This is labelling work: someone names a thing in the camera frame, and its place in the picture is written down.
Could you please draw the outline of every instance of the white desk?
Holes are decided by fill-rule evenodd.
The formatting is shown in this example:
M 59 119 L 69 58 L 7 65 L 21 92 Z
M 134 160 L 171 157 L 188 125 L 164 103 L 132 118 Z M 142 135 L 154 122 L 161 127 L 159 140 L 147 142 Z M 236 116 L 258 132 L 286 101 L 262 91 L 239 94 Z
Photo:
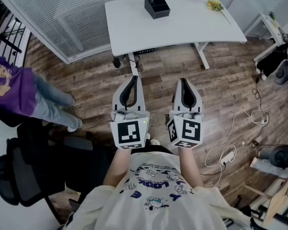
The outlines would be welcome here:
M 282 34 L 280 33 L 280 31 L 278 29 L 278 27 L 279 27 L 278 22 L 274 21 L 276 23 L 276 25 L 278 26 L 278 27 L 276 27 L 272 23 L 272 18 L 270 16 L 266 16 L 262 13 L 258 17 L 258 19 L 245 31 L 244 35 L 247 36 L 248 34 L 250 34 L 258 26 L 260 21 L 263 21 L 264 25 L 269 30 L 269 32 L 271 33 L 271 36 L 275 40 L 275 43 L 272 46 L 270 46 L 268 49 L 266 49 L 264 52 L 262 52 L 260 55 L 256 56 L 254 58 L 255 62 L 263 59 L 268 54 L 270 54 L 271 51 L 275 50 L 275 48 L 277 46 L 281 46 L 284 43 Z
M 134 59 L 132 52 L 135 51 L 195 43 L 208 69 L 203 54 L 208 42 L 246 42 L 246 38 L 227 10 L 223 10 L 224 15 L 211 11 L 207 1 L 166 0 L 171 9 L 169 16 L 155 20 L 144 8 L 144 0 L 106 2 L 113 55 L 129 54 L 129 58 Z M 138 74 L 135 64 L 132 64 L 132 73 Z

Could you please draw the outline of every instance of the black desk organizer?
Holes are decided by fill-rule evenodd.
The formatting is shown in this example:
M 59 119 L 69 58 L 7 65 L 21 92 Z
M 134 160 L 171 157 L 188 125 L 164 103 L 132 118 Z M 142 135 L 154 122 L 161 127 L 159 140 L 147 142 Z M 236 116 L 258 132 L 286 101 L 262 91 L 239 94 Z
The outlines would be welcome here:
M 171 11 L 165 0 L 145 0 L 144 7 L 153 19 L 166 17 Z

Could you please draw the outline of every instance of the white power strip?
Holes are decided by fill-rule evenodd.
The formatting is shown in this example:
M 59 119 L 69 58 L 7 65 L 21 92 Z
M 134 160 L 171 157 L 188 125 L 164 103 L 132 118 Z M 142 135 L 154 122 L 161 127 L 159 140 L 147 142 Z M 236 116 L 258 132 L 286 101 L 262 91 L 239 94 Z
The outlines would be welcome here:
M 235 154 L 233 151 L 231 151 L 229 154 L 227 154 L 224 158 L 221 159 L 221 164 L 232 162 L 234 157 L 235 157 Z

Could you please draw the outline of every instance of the person in purple shirt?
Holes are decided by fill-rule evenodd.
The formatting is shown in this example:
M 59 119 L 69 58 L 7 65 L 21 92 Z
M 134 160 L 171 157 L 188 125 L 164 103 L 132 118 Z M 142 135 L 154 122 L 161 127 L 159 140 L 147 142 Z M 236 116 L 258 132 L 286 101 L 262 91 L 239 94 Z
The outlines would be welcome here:
M 55 105 L 71 106 L 74 102 L 70 94 L 47 84 L 31 68 L 11 66 L 0 57 L 0 108 L 64 125 L 74 132 L 82 124 L 81 119 Z

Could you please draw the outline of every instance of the wood plank floor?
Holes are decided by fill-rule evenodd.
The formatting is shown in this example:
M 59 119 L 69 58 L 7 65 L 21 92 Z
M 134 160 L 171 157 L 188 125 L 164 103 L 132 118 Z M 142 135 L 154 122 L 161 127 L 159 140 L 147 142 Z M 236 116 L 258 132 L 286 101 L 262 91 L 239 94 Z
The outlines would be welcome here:
M 140 66 L 143 71 L 139 75 L 146 109 L 151 114 L 151 137 L 157 138 L 161 145 L 168 146 L 164 114 L 171 109 L 177 80 L 188 78 L 202 96 L 206 124 L 204 143 L 193 150 L 194 156 L 202 173 L 217 172 L 218 167 L 205 168 L 206 153 L 225 140 L 236 112 L 243 109 L 250 114 L 259 109 L 259 100 L 252 94 L 256 78 L 253 58 L 271 44 L 271 41 L 255 38 L 248 38 L 245 44 L 209 43 L 205 55 L 210 69 L 202 68 L 196 49 L 190 44 L 158 48 L 154 53 L 142 55 Z M 112 95 L 132 74 L 128 61 L 121 61 L 121 68 L 116 69 L 112 60 L 112 54 L 108 51 L 66 65 L 32 36 L 25 65 L 76 99 L 76 106 L 68 110 L 84 121 L 84 126 L 76 135 L 85 136 L 86 131 L 91 131 L 97 141 L 113 145 L 109 114 Z M 271 76 L 257 86 L 263 109 L 278 101 L 268 110 L 270 122 L 257 140 L 262 144 L 288 144 L 288 83 L 278 86 Z M 255 113 L 254 117 L 262 119 L 260 112 Z M 257 197 L 243 188 L 244 183 L 264 191 L 275 180 L 274 176 L 249 167 L 260 149 L 251 147 L 252 140 L 260 130 L 241 112 L 236 116 L 233 132 L 227 142 L 211 152 L 207 160 L 209 164 L 215 163 L 225 146 L 236 146 L 236 159 L 226 167 L 219 184 L 223 196 L 231 205 L 235 204 L 239 194 L 243 198 L 241 205 L 249 204 Z M 218 175 L 204 176 L 206 186 L 213 186 L 217 180 Z M 52 196 L 51 200 L 61 216 L 66 218 L 70 212 L 68 198 L 77 197 L 77 194 L 67 190 Z

